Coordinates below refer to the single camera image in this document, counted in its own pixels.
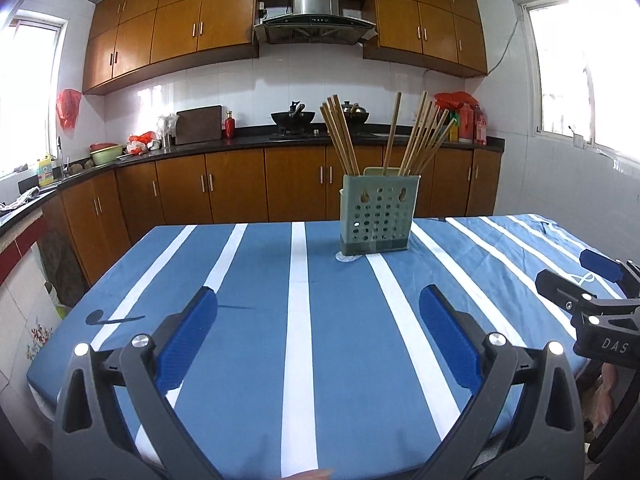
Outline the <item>person's right hand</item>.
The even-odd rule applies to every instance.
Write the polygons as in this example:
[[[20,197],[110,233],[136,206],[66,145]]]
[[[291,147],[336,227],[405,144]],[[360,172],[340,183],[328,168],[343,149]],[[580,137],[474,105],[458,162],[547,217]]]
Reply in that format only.
[[[594,423],[597,427],[608,423],[614,412],[614,399],[612,392],[617,384],[617,370],[613,364],[604,363],[601,368],[601,385],[598,389],[596,402],[596,419]]]

